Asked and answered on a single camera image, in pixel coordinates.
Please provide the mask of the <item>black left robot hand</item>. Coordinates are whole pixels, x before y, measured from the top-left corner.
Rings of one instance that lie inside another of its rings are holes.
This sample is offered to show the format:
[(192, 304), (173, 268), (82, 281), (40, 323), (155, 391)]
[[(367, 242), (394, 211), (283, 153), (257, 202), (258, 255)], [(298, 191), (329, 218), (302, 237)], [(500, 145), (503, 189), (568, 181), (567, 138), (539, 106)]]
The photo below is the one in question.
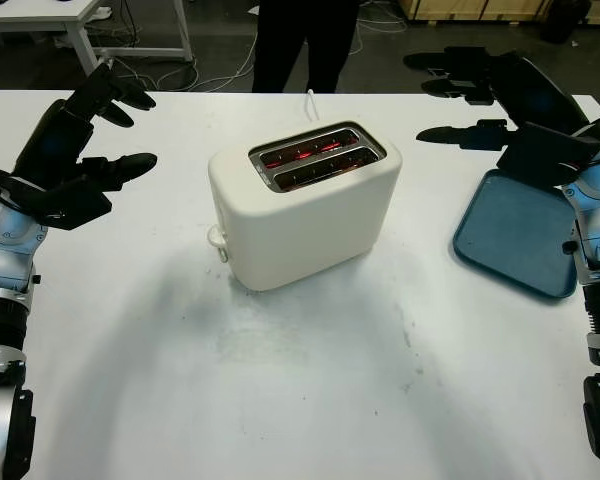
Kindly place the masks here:
[(116, 76), (109, 66), (99, 65), (68, 99), (59, 99), (46, 110), (18, 156), (12, 175), (47, 191), (81, 175), (91, 175), (111, 191), (147, 172), (156, 163), (149, 154), (113, 162), (104, 157), (78, 161), (93, 135), (93, 117), (123, 128), (134, 125), (119, 102), (142, 111), (156, 106), (140, 86)]

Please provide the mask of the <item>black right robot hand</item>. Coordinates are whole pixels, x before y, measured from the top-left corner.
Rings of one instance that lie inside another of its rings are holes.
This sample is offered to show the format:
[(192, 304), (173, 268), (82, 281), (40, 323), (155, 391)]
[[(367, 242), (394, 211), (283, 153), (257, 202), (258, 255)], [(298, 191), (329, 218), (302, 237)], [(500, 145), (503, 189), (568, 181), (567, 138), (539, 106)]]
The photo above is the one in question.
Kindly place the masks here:
[(515, 51), (491, 55), (484, 47), (451, 46), (409, 54), (403, 63), (432, 76), (422, 84), (428, 95), (462, 97), (474, 106), (497, 102), (517, 128), (532, 123), (573, 134), (588, 124), (573, 98)]

